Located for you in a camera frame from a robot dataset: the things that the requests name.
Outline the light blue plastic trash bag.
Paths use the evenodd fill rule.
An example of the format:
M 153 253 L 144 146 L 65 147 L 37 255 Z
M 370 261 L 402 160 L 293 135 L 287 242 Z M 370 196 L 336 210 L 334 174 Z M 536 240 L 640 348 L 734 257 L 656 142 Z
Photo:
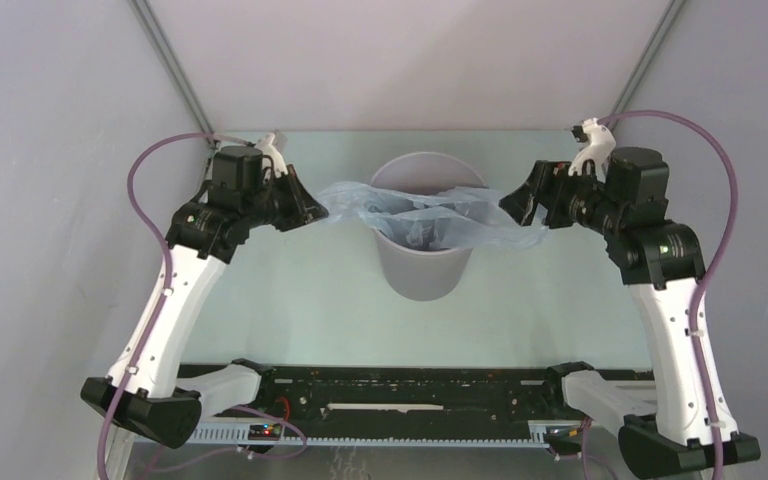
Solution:
M 398 246 L 414 251 L 484 246 L 525 250 L 549 229 L 521 225 L 499 202 L 499 190 L 455 187 L 431 195 L 405 193 L 359 182 L 337 182 L 316 195 L 328 223 L 358 221 Z

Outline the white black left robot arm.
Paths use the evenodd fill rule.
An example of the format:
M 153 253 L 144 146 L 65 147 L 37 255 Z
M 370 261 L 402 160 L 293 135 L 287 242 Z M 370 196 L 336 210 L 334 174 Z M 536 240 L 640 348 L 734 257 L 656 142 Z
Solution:
M 275 146 L 220 149 L 211 177 L 171 219 L 164 265 L 130 340 L 106 376 L 85 381 L 81 398 L 111 413 L 116 426 L 172 449 L 200 420 L 233 406 L 257 417 L 271 412 L 276 390 L 256 368 L 234 361 L 179 379 L 183 350 L 209 292 L 253 229 L 287 232 L 327 215 Z

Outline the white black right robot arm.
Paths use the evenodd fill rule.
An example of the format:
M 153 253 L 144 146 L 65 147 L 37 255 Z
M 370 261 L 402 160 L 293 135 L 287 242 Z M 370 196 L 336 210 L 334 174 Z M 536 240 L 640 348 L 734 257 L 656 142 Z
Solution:
M 539 161 L 500 203 L 522 226 L 579 225 L 604 238 L 643 320 L 656 401 L 629 396 L 589 365 L 567 363 L 555 368 L 541 402 L 553 417 L 577 410 L 602 425 L 640 479 L 761 456 L 759 441 L 740 430 L 723 397 L 704 304 L 694 299 L 705 273 L 701 247 L 690 227 L 666 216 L 668 180 L 660 153 L 623 147 L 608 157 L 604 179 L 590 165 Z

